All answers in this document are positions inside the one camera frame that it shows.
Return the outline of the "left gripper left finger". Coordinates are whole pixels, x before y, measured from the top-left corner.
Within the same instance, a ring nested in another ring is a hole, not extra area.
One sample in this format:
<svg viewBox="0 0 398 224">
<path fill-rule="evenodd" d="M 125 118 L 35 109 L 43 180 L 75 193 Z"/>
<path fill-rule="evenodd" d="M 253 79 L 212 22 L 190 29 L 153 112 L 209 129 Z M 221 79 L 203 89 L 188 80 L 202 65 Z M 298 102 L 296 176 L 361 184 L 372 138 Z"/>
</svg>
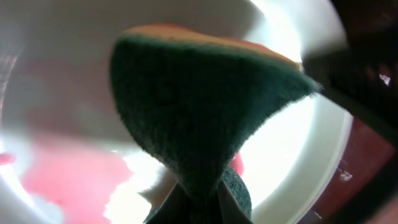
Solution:
<svg viewBox="0 0 398 224">
<path fill-rule="evenodd" d="M 191 224 L 190 209 L 190 198 L 176 183 L 162 205 L 147 217 L 145 224 Z"/>
</svg>

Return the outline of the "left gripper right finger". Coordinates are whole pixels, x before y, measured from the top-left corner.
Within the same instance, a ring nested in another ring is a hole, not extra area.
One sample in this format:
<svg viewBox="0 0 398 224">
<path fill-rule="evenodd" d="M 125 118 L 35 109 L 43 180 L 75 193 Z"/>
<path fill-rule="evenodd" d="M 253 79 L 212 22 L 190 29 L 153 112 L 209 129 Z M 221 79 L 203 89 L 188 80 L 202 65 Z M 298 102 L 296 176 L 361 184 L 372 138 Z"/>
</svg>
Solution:
<svg viewBox="0 0 398 224">
<path fill-rule="evenodd" d="M 220 204 L 222 224 L 252 224 L 252 221 L 244 214 L 225 182 L 219 184 L 217 197 Z"/>
</svg>

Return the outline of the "green yellow sponge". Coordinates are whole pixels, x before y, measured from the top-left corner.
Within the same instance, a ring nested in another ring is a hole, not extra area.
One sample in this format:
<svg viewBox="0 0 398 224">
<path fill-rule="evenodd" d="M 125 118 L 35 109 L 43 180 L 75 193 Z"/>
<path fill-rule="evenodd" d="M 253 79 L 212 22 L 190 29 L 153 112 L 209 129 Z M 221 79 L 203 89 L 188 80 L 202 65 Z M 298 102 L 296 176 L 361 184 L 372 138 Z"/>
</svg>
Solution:
<svg viewBox="0 0 398 224">
<path fill-rule="evenodd" d="M 272 115 L 320 87 L 265 47 L 164 24 L 124 31 L 109 77 L 132 138 L 190 198 L 191 224 L 221 223 L 222 182 L 251 220 L 249 192 L 230 161 Z"/>
</svg>

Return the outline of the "light blue plate front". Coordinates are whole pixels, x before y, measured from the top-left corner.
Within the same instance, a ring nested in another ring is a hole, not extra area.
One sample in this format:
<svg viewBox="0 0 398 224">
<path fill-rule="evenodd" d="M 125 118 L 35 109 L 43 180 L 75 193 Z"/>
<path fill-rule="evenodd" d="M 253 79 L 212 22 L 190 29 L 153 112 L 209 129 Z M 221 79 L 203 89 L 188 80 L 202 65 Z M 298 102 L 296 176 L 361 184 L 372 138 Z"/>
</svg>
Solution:
<svg viewBox="0 0 398 224">
<path fill-rule="evenodd" d="M 2 223 L 142 223 L 173 175 L 120 122 L 111 48 L 130 27 L 168 23 L 265 45 L 300 63 L 343 39 L 329 1 L 2 1 Z M 345 151 L 352 115 L 322 95 L 269 119 L 234 162 L 254 223 L 296 223 Z"/>
</svg>

